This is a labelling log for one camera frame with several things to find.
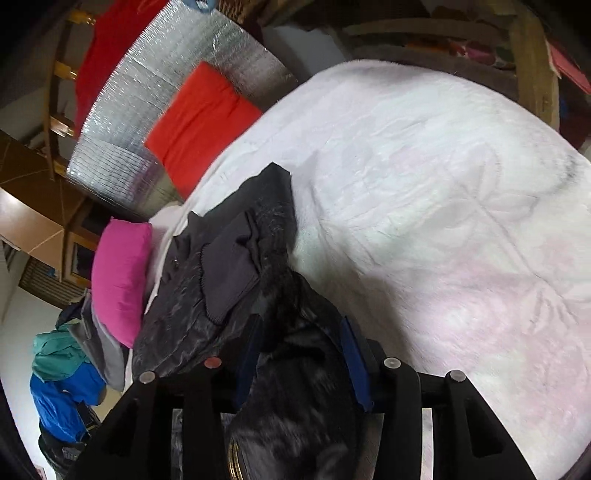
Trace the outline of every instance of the teal jacket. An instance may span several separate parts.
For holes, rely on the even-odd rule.
[[[36,335],[33,353],[33,373],[44,382],[69,378],[82,363],[90,363],[66,325]]]

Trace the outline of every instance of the mattress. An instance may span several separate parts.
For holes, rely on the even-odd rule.
[[[591,440],[587,160],[485,87],[342,64],[212,164],[155,251],[152,297],[186,213],[205,214],[271,161],[292,174],[293,268],[386,353],[467,373],[538,480],[565,474]],[[375,444],[379,429],[370,434]],[[358,478],[371,463],[364,455]]]

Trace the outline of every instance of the red fabric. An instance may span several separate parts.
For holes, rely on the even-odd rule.
[[[236,93],[223,75],[201,62],[145,145],[186,199],[216,157],[260,116],[261,111]]]
[[[76,131],[123,55],[168,0],[115,0],[95,25],[95,34],[76,77]]]

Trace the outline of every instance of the blue object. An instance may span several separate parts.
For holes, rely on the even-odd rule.
[[[197,1],[197,0],[183,0],[183,3],[189,8],[199,10],[202,14],[211,13],[217,7],[217,0]]]
[[[234,393],[233,405],[237,410],[242,407],[251,390],[252,379],[256,372],[256,362],[261,352],[261,345],[264,336],[262,320],[259,316],[252,321],[252,330],[246,342],[245,351],[242,354],[241,361],[238,362],[239,368],[236,372],[236,391]]]
[[[340,344],[349,370],[349,378],[355,390],[355,398],[365,412],[370,412],[374,408],[374,401],[369,390],[369,373],[363,363],[361,351],[347,317],[340,322]]]
[[[41,424],[56,439],[76,443],[86,433],[76,403],[98,405],[105,382],[93,365],[84,363],[70,377],[56,382],[43,382],[33,374],[29,386]]]

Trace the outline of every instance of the silver insulation sheet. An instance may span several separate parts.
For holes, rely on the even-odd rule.
[[[106,82],[83,125],[68,179],[143,218],[178,199],[144,141],[202,60],[263,111],[296,86],[283,64],[226,16],[171,0]]]

